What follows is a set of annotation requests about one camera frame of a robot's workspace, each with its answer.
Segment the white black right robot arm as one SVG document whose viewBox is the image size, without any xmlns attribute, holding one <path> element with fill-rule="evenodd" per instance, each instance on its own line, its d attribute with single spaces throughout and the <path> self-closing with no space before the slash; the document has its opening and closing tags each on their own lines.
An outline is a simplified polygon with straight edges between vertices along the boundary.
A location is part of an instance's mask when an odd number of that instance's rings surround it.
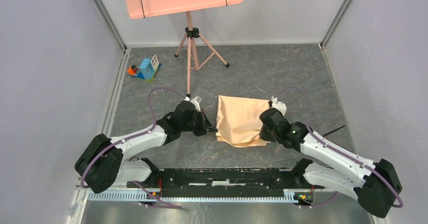
<svg viewBox="0 0 428 224">
<path fill-rule="evenodd" d="M 358 156 L 324 138 L 304 123 L 289 123 L 276 108 L 265 110 L 261 139 L 310 156 L 292 169 L 292 183 L 298 188 L 321 186 L 356 200 L 368 213 L 385 218 L 392 207 L 403 206 L 402 185 L 392 163 Z"/>
</svg>

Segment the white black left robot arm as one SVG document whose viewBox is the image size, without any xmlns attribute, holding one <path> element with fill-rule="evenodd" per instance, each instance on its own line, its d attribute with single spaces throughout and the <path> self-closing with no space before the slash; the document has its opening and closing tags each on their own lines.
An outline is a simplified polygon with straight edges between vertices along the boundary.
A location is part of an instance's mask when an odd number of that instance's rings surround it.
<svg viewBox="0 0 428 224">
<path fill-rule="evenodd" d="M 195 136 L 216 133 L 217 128 L 208 120 L 200 106 L 201 97 L 186 97 L 174 111 L 167 113 L 149 127 L 118 137 L 96 135 L 75 163 L 80 175 L 80 186 L 98 194 L 114 185 L 130 181 L 146 187 L 158 183 L 158 173 L 147 160 L 132 161 L 135 155 L 148 149 L 161 147 L 178 139 L 183 132 Z"/>
</svg>

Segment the peach satin napkin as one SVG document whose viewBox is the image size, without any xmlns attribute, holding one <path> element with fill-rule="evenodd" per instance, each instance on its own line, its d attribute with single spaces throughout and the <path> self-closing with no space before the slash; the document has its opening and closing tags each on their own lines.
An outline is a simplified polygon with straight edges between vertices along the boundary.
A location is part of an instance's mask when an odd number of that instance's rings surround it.
<svg viewBox="0 0 428 224">
<path fill-rule="evenodd" d="M 266 146 L 267 142 L 260 138 L 262 122 L 259 116 L 268 108 L 267 100 L 220 95 L 217 141 L 237 148 Z"/>
</svg>

